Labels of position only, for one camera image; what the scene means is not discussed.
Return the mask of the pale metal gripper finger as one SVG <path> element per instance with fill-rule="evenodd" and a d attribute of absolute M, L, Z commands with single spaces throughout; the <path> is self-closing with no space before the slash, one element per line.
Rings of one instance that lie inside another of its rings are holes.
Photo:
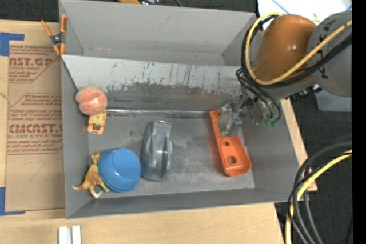
<path fill-rule="evenodd" d="M 228 135 L 230 132 L 231 112 L 227 106 L 221 106 L 219 115 L 219 128 L 222 135 Z"/>
<path fill-rule="evenodd" d="M 241 129 L 241 126 L 242 126 L 241 113 L 233 112 L 232 119 L 233 119 L 233 122 L 232 122 L 231 130 L 230 130 L 230 134 L 237 135 L 238 131 Z"/>

